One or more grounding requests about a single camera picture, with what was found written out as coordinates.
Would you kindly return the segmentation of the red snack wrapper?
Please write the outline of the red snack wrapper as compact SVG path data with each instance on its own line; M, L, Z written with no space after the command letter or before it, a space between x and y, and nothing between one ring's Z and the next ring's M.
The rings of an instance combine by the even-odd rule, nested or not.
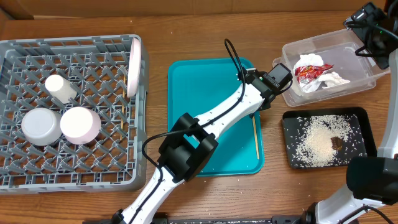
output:
M315 66L315 65L301 66L295 69L295 76L297 78L297 81L300 84L304 85L314 81L320 75L323 75L332 68L333 65L327 63L320 66Z

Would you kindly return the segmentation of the brown food scrap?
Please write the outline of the brown food scrap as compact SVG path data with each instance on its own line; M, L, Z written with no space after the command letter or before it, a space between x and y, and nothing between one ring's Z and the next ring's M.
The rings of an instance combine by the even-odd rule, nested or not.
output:
M339 137L332 137L331 138L332 149L336 151L340 151L343 148L343 140Z

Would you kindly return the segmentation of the white rice pile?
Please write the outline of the white rice pile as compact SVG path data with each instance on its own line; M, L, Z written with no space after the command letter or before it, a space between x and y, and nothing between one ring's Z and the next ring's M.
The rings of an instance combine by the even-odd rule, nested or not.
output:
M367 156L354 114L299 116L282 122L289 165L293 169L346 166L357 156ZM332 149L331 138L343 140L340 151Z

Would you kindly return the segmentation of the large white plate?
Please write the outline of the large white plate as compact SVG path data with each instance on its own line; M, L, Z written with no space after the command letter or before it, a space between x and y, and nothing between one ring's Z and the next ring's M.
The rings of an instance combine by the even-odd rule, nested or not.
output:
M141 71L141 43L137 38L132 39L127 71L127 97L137 93Z

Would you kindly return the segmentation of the small pink plate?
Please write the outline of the small pink plate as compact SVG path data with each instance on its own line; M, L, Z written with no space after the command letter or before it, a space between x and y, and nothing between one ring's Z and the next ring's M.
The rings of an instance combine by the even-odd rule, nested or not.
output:
M60 129L72 144L86 144L100 132L101 120L97 113L84 107L73 107L61 117Z

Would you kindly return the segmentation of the white cup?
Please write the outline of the white cup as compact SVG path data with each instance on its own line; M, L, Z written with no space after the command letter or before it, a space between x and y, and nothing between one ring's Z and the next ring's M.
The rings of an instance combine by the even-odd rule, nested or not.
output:
M60 75L50 75L46 78L45 88L63 104L69 103L70 98L77 96L77 92L70 86L70 82Z

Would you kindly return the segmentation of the grey-white bowl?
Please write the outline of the grey-white bowl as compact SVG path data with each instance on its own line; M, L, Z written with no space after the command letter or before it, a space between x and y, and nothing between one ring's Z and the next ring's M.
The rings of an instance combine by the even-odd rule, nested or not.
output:
M57 141L62 135L61 115L47 108L35 108L22 119L22 132L33 145L46 146Z

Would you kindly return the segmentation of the white napkin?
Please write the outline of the white napkin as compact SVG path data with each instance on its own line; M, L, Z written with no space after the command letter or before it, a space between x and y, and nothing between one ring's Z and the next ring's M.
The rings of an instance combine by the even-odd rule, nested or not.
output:
M301 84L300 87L304 93L311 93L317 91L322 83L325 84L323 89L326 89L334 86L347 84L349 82L350 82L349 80L341 78L338 73L331 72L331 73L322 74L318 78L310 81L307 84Z
M322 65L324 65L324 61L321 56L316 55L316 54L300 55L300 59L294 65L293 71L295 71L299 67L309 66L309 65L322 66Z

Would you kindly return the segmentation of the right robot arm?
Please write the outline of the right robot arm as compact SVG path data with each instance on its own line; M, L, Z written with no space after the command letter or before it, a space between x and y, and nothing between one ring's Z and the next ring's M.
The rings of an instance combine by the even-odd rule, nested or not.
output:
M373 58L380 68L390 69L387 126L376 156L352 158L345 185L313 203L296 223L351 223L368 211L390 223L380 208L397 203L397 1L386 1L383 9L369 2L344 25L363 43L355 51L357 56Z

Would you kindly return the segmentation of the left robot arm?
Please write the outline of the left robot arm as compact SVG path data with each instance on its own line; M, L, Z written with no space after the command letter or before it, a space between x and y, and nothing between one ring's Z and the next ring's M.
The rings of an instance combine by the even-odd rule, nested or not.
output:
M208 163L219 137L240 119L270 108L275 97L292 84L291 71L277 64L270 72L245 69L235 62L238 89L206 113L179 117L171 131L162 133L160 157L153 162L154 175L128 208L118 210L111 223L151 223L170 193L192 180Z

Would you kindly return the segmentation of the clear plastic waste bin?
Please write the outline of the clear plastic waste bin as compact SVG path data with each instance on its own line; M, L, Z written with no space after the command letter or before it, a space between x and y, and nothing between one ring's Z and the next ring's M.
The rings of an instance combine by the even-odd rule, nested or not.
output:
M355 50L362 46L363 43L354 32L346 29L284 45L281 57L274 59L273 65L283 63L293 70L301 55L315 54L321 56L325 63L333 65L332 70L341 78L350 81L331 88L321 84L311 93L303 92L297 81L294 81L282 94L286 104L296 107L374 88L376 80L388 74L390 69L379 68L372 58L356 56Z

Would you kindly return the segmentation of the grey dishwasher rack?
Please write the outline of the grey dishwasher rack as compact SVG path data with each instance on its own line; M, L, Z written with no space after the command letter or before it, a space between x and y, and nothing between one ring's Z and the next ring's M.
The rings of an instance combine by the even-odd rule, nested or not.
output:
M137 190L145 184L146 161L141 153L147 137L149 86L145 50L137 93L122 96L133 38L143 45L134 34L1 42L2 194ZM50 75L68 80L77 96L67 104L54 98L45 88ZM30 110L47 108L64 114L76 106L99 115L101 128L92 142L76 145L61 136L52 144L36 146L25 138L21 124Z

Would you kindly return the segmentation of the black rectangular tray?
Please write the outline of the black rectangular tray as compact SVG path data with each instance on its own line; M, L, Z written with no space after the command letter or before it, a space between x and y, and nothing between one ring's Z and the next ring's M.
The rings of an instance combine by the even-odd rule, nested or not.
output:
M285 118L293 118L299 116L321 116L321 115L343 115L343 114L354 114L359 119L359 125L363 135L367 156L375 156L377 154L376 145L371 130L368 114L365 109L360 107L350 108L328 108L328 109L317 109L317 110L298 110L288 111L282 116L282 122Z

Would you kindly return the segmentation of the teal serving tray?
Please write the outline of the teal serving tray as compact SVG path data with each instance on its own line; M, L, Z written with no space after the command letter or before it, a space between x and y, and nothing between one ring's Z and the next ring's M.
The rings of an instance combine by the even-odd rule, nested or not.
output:
M167 124L172 127L184 113L195 117L203 114L236 91L240 82L230 58L181 60L168 72ZM250 175L264 165L261 120L256 113L259 160L256 156L252 118L238 121L219 139L199 177Z

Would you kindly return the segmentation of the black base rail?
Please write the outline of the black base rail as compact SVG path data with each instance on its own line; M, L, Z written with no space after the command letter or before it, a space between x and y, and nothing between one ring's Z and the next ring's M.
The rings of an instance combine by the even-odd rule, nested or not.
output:
M152 224L297 224L300 216L273 216L272 218L235 218L235 219L185 219L169 220L154 218Z

